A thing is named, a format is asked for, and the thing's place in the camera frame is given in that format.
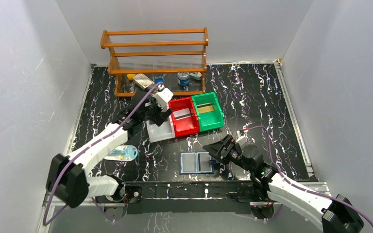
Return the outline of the navy blue card holder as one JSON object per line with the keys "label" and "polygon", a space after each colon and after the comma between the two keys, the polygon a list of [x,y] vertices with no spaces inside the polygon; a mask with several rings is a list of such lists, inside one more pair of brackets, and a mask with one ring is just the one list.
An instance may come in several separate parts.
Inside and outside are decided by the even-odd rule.
{"label": "navy blue card holder", "polygon": [[217,161],[208,152],[182,152],[179,155],[180,174],[213,174]]}

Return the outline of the white plastic bin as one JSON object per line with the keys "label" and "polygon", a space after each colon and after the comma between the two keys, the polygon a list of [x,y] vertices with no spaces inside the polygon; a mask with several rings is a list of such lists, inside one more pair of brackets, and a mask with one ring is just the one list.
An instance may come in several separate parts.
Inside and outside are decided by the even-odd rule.
{"label": "white plastic bin", "polygon": [[151,143],[175,138],[174,126],[170,118],[163,122],[161,126],[157,126],[151,123],[151,121],[147,121],[146,125]]}

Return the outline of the green plastic bin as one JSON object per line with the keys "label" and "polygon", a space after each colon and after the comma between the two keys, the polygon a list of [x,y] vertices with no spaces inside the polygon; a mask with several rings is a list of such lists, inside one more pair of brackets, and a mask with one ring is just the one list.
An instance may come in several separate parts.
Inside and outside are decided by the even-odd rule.
{"label": "green plastic bin", "polygon": [[[214,92],[192,96],[193,104],[197,112],[200,131],[209,131],[224,127],[224,114],[220,107],[218,98]],[[211,103],[214,106],[213,112],[204,114],[198,113],[198,105]]]}

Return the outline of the red plastic bin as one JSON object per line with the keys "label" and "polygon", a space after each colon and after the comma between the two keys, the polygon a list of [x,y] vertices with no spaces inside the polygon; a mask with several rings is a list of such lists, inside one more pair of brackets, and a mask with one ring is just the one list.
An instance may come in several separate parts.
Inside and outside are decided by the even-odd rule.
{"label": "red plastic bin", "polygon": [[173,112],[180,109],[189,108],[192,113],[191,117],[177,121],[175,121],[173,113],[171,114],[171,119],[173,122],[176,137],[182,137],[200,132],[199,120],[193,104],[192,97],[171,100],[169,102],[169,107]]}

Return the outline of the blue toothbrush blister pack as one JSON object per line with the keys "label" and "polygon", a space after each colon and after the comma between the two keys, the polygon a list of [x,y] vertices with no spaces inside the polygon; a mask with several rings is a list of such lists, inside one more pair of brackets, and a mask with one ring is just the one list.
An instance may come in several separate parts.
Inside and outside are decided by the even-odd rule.
{"label": "blue toothbrush blister pack", "polygon": [[121,145],[109,152],[104,159],[110,161],[129,162],[138,156],[138,149],[132,145]]}

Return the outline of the wooden shelf rack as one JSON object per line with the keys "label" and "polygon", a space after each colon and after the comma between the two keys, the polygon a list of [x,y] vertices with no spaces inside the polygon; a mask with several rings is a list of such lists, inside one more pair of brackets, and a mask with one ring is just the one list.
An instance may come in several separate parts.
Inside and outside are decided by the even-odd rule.
{"label": "wooden shelf rack", "polygon": [[102,32],[100,46],[109,50],[109,75],[116,77],[115,96],[132,97],[133,92],[122,92],[127,74],[166,74],[199,72],[202,88],[196,91],[176,91],[176,96],[197,95],[205,92],[207,71],[206,47],[208,29],[172,29]]}

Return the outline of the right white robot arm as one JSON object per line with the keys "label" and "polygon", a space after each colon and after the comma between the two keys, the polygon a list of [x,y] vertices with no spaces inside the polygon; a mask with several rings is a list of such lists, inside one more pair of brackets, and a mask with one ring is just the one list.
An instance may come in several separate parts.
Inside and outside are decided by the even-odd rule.
{"label": "right white robot arm", "polygon": [[301,185],[280,174],[279,168],[264,161],[256,145],[244,142],[244,131],[238,139],[228,134],[203,149],[217,162],[233,163],[249,172],[251,188],[231,197],[240,202],[275,201],[303,216],[323,233],[359,233],[364,227],[362,215],[342,196],[329,196]]}

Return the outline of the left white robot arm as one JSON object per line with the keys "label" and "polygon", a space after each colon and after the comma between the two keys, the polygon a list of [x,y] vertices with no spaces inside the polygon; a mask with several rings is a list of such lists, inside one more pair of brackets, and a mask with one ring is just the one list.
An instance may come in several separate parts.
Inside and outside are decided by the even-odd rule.
{"label": "left white robot arm", "polygon": [[53,157],[46,181],[46,190],[52,197],[70,208],[87,198],[108,196],[114,202],[125,198],[123,180],[113,175],[92,177],[90,172],[115,148],[134,137],[145,122],[161,126],[171,115],[169,101],[173,93],[163,85],[156,87],[157,90],[136,92],[129,104],[88,143],[68,155],[59,153]]}

